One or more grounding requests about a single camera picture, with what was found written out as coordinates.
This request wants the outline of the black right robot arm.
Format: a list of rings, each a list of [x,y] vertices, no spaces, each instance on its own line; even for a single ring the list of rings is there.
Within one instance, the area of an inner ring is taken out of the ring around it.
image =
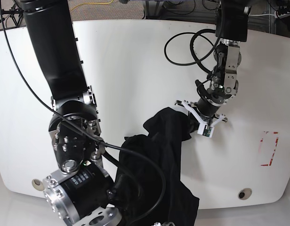
[[[120,226],[112,207],[114,181],[103,167],[107,155],[97,105],[87,85],[68,2],[22,0],[32,46],[52,97],[49,133],[58,169],[43,181],[44,195],[68,226],[90,218],[91,226]]]

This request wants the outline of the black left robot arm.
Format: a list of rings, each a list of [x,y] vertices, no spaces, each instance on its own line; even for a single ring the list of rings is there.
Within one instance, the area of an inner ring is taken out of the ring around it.
[[[177,101],[176,104],[188,111],[190,130],[199,135],[212,137],[215,126],[227,122],[223,114],[217,114],[219,108],[238,93],[237,68],[241,63],[240,42],[247,40],[250,1],[222,0],[217,9],[216,29],[202,29],[195,33],[190,41],[190,51],[194,61],[203,67],[194,50],[194,41],[205,33],[214,33],[217,37],[213,46],[216,66],[207,72],[206,82],[195,81],[200,99],[193,103]]]

